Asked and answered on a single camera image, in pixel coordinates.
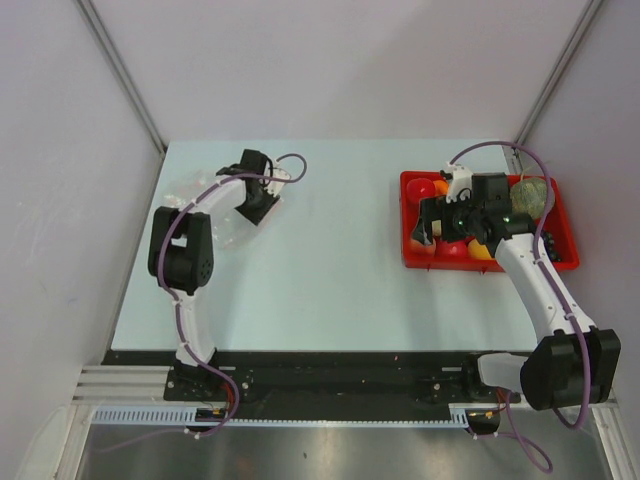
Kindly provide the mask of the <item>orange-red toy peach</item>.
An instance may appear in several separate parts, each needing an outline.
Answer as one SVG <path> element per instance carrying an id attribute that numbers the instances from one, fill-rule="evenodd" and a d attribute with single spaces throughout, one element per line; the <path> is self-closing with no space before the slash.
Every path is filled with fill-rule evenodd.
<path id="1" fill-rule="evenodd" d="M 432 257 L 435 255 L 437 248 L 436 240 L 433 240 L 430 244 L 422 244 L 418 240 L 411 239 L 409 242 L 409 250 L 415 254 L 420 256 Z"/>

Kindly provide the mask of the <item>clear pink-dotted zip bag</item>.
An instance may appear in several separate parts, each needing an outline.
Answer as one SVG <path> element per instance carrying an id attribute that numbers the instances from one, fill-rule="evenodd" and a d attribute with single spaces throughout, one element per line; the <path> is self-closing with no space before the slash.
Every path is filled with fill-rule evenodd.
<path id="1" fill-rule="evenodd" d="M 195 200 L 199 194 L 212 186 L 216 179 L 217 176 L 213 171 L 198 170 L 172 181 L 162 191 L 160 205 L 182 210 L 191 200 Z M 230 200 L 219 200 L 219 197 L 226 190 L 229 190 L 229 187 L 216 189 L 204 200 L 202 205 L 196 205 L 191 210 L 191 212 L 210 215 L 214 251 L 240 247 L 250 242 L 266 228 L 277 209 L 282 205 L 282 201 L 278 199 L 259 224 L 255 225 L 235 207 L 227 209 L 231 201 L 237 198 L 236 194 L 233 194 Z"/>

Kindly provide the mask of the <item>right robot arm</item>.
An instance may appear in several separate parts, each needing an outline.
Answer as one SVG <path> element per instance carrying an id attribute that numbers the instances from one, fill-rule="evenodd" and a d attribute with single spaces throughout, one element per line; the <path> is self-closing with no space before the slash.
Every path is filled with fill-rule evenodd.
<path id="1" fill-rule="evenodd" d="M 546 252 L 543 222 L 514 209 L 504 173 L 449 167 L 439 175 L 448 189 L 420 200 L 411 240 L 429 246 L 472 238 L 486 246 L 514 285 L 538 341 L 528 356 L 477 355 L 475 367 L 461 376 L 463 393 L 484 401 L 501 388 L 523 395 L 538 411 L 606 401 L 620 339 L 599 329 L 569 293 Z"/>

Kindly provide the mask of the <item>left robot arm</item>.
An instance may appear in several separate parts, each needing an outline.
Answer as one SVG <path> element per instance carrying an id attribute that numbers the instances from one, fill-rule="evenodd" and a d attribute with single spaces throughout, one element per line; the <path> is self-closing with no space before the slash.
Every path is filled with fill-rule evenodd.
<path id="1" fill-rule="evenodd" d="M 257 150 L 243 151 L 238 163 L 220 169 L 213 184 L 186 206 L 161 206 L 153 215 L 148 271 L 172 299 L 178 346 L 171 382 L 186 382 L 197 398 L 214 397 L 221 376 L 204 365 L 216 347 L 207 319 L 208 284 L 214 272 L 214 226 L 232 212 L 254 226 L 280 200 L 276 163 Z"/>

